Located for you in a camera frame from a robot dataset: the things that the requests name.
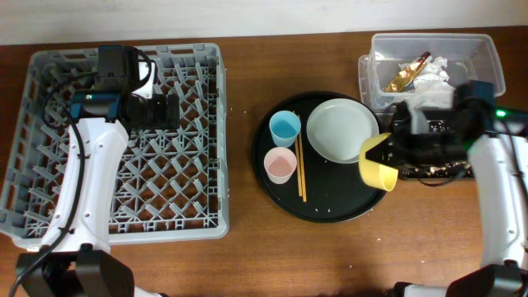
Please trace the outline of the yellow plastic bowl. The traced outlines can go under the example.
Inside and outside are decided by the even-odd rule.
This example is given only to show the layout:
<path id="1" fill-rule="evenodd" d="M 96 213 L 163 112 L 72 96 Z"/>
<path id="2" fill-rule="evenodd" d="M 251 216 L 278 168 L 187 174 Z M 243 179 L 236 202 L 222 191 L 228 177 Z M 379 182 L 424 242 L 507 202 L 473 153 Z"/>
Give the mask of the yellow plastic bowl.
<path id="1" fill-rule="evenodd" d="M 366 158 L 366 152 L 387 139 L 390 133 L 383 133 L 367 139 L 359 154 L 359 171 L 362 181 L 370 187 L 392 191 L 398 180 L 398 170 Z"/>

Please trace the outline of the light blue plastic cup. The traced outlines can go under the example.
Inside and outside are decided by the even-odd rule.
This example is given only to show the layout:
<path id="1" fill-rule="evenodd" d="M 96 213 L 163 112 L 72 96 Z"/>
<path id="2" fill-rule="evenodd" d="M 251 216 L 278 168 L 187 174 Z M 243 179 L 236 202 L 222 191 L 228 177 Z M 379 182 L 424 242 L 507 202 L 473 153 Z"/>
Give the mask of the light blue plastic cup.
<path id="1" fill-rule="evenodd" d="M 301 130 L 301 122 L 292 111 L 278 111 L 271 117 L 269 128 L 274 144 L 289 148 Z"/>

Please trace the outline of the pink plastic cup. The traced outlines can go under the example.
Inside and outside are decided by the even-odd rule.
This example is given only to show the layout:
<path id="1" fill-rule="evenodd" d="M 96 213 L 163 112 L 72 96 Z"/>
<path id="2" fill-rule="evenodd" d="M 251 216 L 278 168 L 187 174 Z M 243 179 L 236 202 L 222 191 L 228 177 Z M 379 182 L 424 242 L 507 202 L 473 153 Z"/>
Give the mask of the pink plastic cup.
<path id="1" fill-rule="evenodd" d="M 297 157 L 289 148 L 275 147 L 269 150 L 263 161 L 271 182 L 281 185 L 289 181 L 297 168 Z"/>

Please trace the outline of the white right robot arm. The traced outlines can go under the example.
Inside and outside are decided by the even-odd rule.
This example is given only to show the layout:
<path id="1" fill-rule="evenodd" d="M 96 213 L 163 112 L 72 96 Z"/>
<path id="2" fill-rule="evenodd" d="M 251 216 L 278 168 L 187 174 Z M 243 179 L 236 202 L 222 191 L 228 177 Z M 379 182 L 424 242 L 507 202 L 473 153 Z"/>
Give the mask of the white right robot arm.
<path id="1" fill-rule="evenodd" d="M 403 124 L 364 141 L 361 179 L 392 191 L 400 172 L 466 162 L 478 188 L 483 228 L 482 266 L 447 287 L 398 282 L 392 296 L 525 296 L 527 294 L 527 114 L 497 106 L 490 82 L 458 86 L 448 109 L 448 130 L 421 132 L 427 123 L 404 102 Z"/>

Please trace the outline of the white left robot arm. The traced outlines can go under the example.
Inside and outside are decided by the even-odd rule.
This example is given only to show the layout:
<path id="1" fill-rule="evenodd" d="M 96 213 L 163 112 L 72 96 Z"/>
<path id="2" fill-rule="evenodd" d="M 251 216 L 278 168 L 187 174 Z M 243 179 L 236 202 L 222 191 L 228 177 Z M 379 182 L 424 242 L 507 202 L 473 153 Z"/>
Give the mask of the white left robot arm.
<path id="1" fill-rule="evenodd" d="M 111 255 L 109 218 L 116 174 L 130 133 L 174 130 L 176 95 L 157 94 L 156 64 L 133 46 L 98 50 L 92 90 L 63 106 L 68 159 L 51 223 L 36 253 L 22 253 L 9 291 L 29 296 L 147 296 L 130 268 Z"/>

